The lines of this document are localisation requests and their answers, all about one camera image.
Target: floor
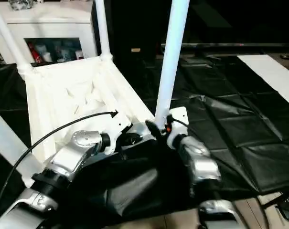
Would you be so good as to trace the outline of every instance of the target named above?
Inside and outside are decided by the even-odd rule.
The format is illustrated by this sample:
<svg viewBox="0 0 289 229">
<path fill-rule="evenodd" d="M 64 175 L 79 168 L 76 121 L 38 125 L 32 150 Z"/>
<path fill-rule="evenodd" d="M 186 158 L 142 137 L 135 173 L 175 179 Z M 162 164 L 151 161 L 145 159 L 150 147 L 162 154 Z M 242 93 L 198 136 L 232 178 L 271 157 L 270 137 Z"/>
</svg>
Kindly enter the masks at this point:
<svg viewBox="0 0 289 229">
<path fill-rule="evenodd" d="M 259 197 L 266 203 L 278 194 Z M 262 213 L 255 199 L 239 200 L 236 202 L 251 229 L 266 229 Z M 280 215 L 278 210 L 271 206 L 266 210 L 271 229 L 289 229 L 289 222 Z M 196 209 L 175 212 L 169 215 L 142 219 L 133 222 L 107 227 L 107 229 L 195 229 L 198 225 Z"/>
</svg>

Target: metal rod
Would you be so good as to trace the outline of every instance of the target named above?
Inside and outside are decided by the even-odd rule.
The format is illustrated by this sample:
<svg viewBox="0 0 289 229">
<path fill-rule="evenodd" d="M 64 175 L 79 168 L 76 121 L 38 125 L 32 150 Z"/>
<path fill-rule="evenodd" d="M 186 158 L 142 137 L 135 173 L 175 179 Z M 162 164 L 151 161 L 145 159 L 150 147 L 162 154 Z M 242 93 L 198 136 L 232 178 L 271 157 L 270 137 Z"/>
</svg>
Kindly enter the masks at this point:
<svg viewBox="0 0 289 229">
<path fill-rule="evenodd" d="M 105 13 L 104 0 L 95 0 L 96 3 L 96 14 L 97 14 L 97 23 L 98 30 L 100 34 L 102 58 L 111 58 L 110 48 L 109 48 L 109 39 L 108 39 L 108 30 L 107 30 L 107 20 Z"/>
<path fill-rule="evenodd" d="M 0 33 L 3 36 L 8 48 L 10 49 L 16 63 L 18 71 L 20 71 L 21 77 L 24 79 L 24 73 L 32 70 L 32 66 L 26 61 L 22 51 L 17 45 L 11 31 L 9 30 L 4 18 L 0 13 Z"/>
<path fill-rule="evenodd" d="M 165 116 L 169 114 L 188 8 L 189 0 L 172 0 L 155 113 L 155 123 L 159 129 L 164 127 Z"/>
<path fill-rule="evenodd" d="M 0 154 L 11 165 L 14 165 L 26 150 L 26 145 L 0 116 Z M 27 182 L 34 173 L 40 173 L 42 168 L 42 164 L 38 162 L 35 156 L 29 154 L 17 167 L 17 171 L 25 178 L 23 181 Z"/>
</svg>

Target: black cable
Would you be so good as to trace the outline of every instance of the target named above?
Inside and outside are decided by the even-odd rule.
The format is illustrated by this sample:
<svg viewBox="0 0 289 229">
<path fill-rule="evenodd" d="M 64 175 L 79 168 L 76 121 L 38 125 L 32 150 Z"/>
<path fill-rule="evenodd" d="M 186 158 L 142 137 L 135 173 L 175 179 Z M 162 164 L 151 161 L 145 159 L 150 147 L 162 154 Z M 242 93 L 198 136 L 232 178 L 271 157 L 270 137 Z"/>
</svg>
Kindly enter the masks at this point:
<svg viewBox="0 0 289 229">
<path fill-rule="evenodd" d="M 184 122 L 182 122 L 182 121 L 180 121 L 180 120 L 178 120 L 178 119 L 175 119 L 175 118 L 173 118 L 173 117 L 170 117 L 170 120 L 169 120 L 169 121 L 171 121 L 171 120 L 174 121 L 174 122 L 180 123 L 180 124 L 184 125 L 185 127 L 187 127 L 189 130 L 191 130 L 191 132 L 192 132 L 200 141 L 202 141 L 202 140 L 199 138 L 199 136 L 197 135 L 196 131 L 195 131 L 192 127 L 190 127 L 190 126 L 187 125 L 186 123 L 184 123 Z"/>
<path fill-rule="evenodd" d="M 263 205 L 262 205 L 261 201 L 259 200 L 258 197 L 255 197 L 255 200 L 256 200 L 256 202 L 258 203 L 259 208 L 260 208 L 260 211 L 261 211 L 261 213 L 262 213 L 262 215 L 263 215 L 263 220 L 264 220 L 264 223 L 265 223 L 265 227 L 266 227 L 267 229 L 270 229 L 269 221 L 268 221 L 268 216 L 267 216 L 267 214 L 266 214 L 266 212 L 265 212 L 265 210 L 264 210 L 264 208 L 263 208 Z"/>
<path fill-rule="evenodd" d="M 48 138 L 49 136 L 53 135 L 54 133 L 70 126 L 70 125 L 73 125 L 74 123 L 78 123 L 80 121 L 83 121 L 85 119 L 88 119 L 88 118 L 91 118 L 91 117 L 95 117 L 95 116 L 100 116 L 100 115 L 111 115 L 112 117 L 114 117 L 118 112 L 115 111 L 115 112 L 101 112 L 101 113 L 96 113 L 96 114 L 91 114 L 91 115 L 88 115 L 88 116 L 85 116 L 85 117 L 82 117 L 82 118 L 79 118 L 79 119 L 76 119 L 72 122 L 69 122 L 53 131 L 51 131 L 50 133 L 46 134 L 45 136 L 43 136 L 41 139 L 39 139 L 37 142 L 35 142 L 30 148 L 28 148 L 22 155 L 21 157 L 17 160 L 17 162 L 14 164 L 13 168 L 11 169 L 9 175 L 7 176 L 6 178 L 6 181 L 1 189 L 1 192 L 0 192 L 0 202 L 1 202 L 1 199 L 2 199 L 2 196 L 4 194 L 4 191 L 5 191 L 5 188 L 9 182 L 9 179 L 11 178 L 13 172 L 15 171 L 15 169 L 18 167 L 18 165 L 21 163 L 21 161 L 36 147 L 38 146 L 42 141 L 44 141 L 46 138 Z"/>
<path fill-rule="evenodd" d="M 184 122 L 182 122 L 182 121 L 180 121 L 180 120 L 177 120 L 177 119 L 175 119 L 175 118 L 173 118 L 173 117 L 170 117 L 170 118 L 168 119 L 168 121 L 169 121 L 169 122 L 174 121 L 174 122 L 177 122 L 177 123 L 180 123 L 180 124 L 184 125 L 184 126 L 187 127 L 189 130 L 191 130 L 191 132 L 200 140 L 200 138 L 198 137 L 196 131 L 195 131 L 193 128 L 191 128 L 189 125 L 187 125 L 186 123 L 184 123 Z M 215 160 L 219 161 L 220 163 L 225 164 L 225 166 L 229 167 L 231 170 L 235 171 L 237 174 L 239 174 L 239 175 L 242 177 L 242 175 L 241 175 L 235 168 L 233 168 L 232 166 L 230 166 L 229 164 L 227 164 L 227 163 L 225 163 L 225 162 L 223 162 L 223 161 L 221 161 L 221 160 L 219 160 L 218 158 L 215 158 L 215 157 L 212 157 L 212 159 L 215 159 Z M 240 210 L 237 208 L 237 206 L 235 205 L 235 203 L 232 203 L 232 204 L 233 204 L 234 209 L 235 209 L 235 211 L 237 212 L 238 216 L 241 218 L 242 223 L 245 225 L 245 227 L 246 227 L 247 229 L 250 229 L 249 224 L 247 223 L 246 219 L 244 218 L 244 216 L 242 215 L 242 213 L 240 212 Z M 269 229 L 269 223 L 268 223 L 267 215 L 266 215 L 265 211 L 263 210 L 262 204 L 260 203 L 259 205 L 260 205 L 260 207 L 261 207 L 261 211 L 262 211 L 262 214 L 263 214 L 263 216 L 264 216 L 264 220 L 265 220 L 266 227 L 267 227 L 267 229 Z"/>
</svg>

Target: white furniture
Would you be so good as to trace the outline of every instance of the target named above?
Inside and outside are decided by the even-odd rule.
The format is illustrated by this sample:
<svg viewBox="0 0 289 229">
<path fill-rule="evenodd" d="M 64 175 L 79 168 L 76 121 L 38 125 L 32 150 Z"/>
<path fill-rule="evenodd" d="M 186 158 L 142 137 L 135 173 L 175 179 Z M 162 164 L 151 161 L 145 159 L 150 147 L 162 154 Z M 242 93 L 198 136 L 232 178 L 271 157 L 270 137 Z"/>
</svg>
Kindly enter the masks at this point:
<svg viewBox="0 0 289 229">
<path fill-rule="evenodd" d="M 137 126 L 137 124 L 141 124 L 147 119 L 153 120 L 154 118 L 112 62 L 112 55 L 109 51 L 104 0 L 96 0 L 96 8 L 101 40 L 101 56 L 36 68 L 33 68 L 23 56 L 23 50 L 20 49 L 20 44 L 18 44 L 20 41 L 16 40 L 14 33 L 10 32 L 0 13 L 0 33 L 16 60 L 20 76 L 26 83 L 32 143 L 36 142 L 47 132 L 60 126 L 61 122 L 82 117 L 87 112 L 95 114 L 99 109 L 106 109 L 107 111 L 118 111 L 118 114 L 111 119 L 117 125 L 111 125 L 110 121 L 99 121 L 100 127 L 97 127 L 97 124 L 93 128 L 95 130 L 98 128 L 99 131 L 109 128 L 109 131 L 106 132 L 109 133 L 111 139 L 114 139 L 109 147 L 114 150 L 117 133 L 120 133 L 130 123 Z M 68 24 L 71 23 L 70 19 L 63 19 L 63 21 L 68 21 Z M 92 123 L 93 121 L 91 120 L 82 129 L 90 129 L 89 125 Z M 66 136 L 69 129 L 63 129 L 63 131 L 58 132 L 56 136 L 50 136 L 50 138 L 37 146 L 36 151 L 35 149 L 33 150 L 32 153 L 35 157 L 32 158 L 33 160 L 35 159 L 37 164 L 43 165 L 46 158 L 56 153 L 59 146 L 56 143 L 64 142 L 63 137 Z M 14 151 L 14 155 L 11 155 L 10 151 L 8 152 L 3 148 L 0 148 L 0 153 L 11 164 L 15 164 L 16 159 L 23 154 L 24 148 L 20 147 L 21 144 L 16 144 L 18 141 L 14 141 L 9 134 L 6 134 L 7 132 L 10 132 L 11 136 L 15 136 L 4 121 L 0 122 L 0 142 L 9 142 L 8 147 L 10 147 L 11 151 Z M 141 132 L 148 134 L 148 129 L 145 128 Z M 21 162 L 17 170 L 24 179 L 29 179 L 30 182 L 31 176 L 22 170 L 22 168 L 26 167 L 27 165 Z"/>
<path fill-rule="evenodd" d="M 8 2 L 0 2 L 0 13 L 27 62 L 34 62 L 25 41 L 28 38 L 79 38 L 84 58 L 88 58 L 96 56 L 92 4 L 78 0 L 45 2 L 32 9 L 13 11 Z M 7 64 L 16 62 L 1 35 L 0 53 Z"/>
</svg>

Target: black tarp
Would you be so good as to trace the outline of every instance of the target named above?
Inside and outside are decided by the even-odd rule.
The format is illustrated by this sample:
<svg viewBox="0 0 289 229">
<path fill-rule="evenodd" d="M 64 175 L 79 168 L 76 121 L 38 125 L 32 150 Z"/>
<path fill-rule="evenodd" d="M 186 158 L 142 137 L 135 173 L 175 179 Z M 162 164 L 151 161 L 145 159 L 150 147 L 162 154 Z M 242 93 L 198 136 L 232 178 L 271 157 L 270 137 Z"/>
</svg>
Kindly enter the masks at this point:
<svg viewBox="0 0 289 229">
<path fill-rule="evenodd" d="M 134 60 L 121 69 L 153 113 L 161 64 L 162 60 Z M 16 80 L 15 71 L 14 65 L 0 71 L 0 114 L 12 110 L 6 120 L 28 143 L 24 85 Z M 220 167 L 224 198 L 289 189 L 289 104 L 238 58 L 180 59 L 171 106 L 187 108 L 190 126 Z M 24 120 L 21 125 L 15 121 L 17 115 Z M 0 187 L 8 167 L 0 168 Z M 14 186 L 17 192 L 22 185 L 17 175 L 14 180 L 19 183 Z M 154 216 L 193 208 L 207 198 L 198 192 L 189 197 L 178 155 L 155 141 L 87 167 L 67 195 L 69 201 L 60 213 L 70 226 Z"/>
</svg>

